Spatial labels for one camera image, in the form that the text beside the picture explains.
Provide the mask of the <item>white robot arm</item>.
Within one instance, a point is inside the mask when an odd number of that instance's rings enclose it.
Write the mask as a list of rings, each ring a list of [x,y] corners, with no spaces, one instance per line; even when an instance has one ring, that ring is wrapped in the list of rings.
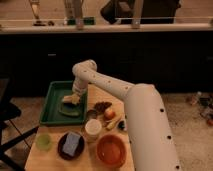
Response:
[[[78,96],[92,83],[123,102],[135,171],[182,171],[165,106],[153,84],[98,73],[94,60],[75,64],[72,73],[72,91]]]

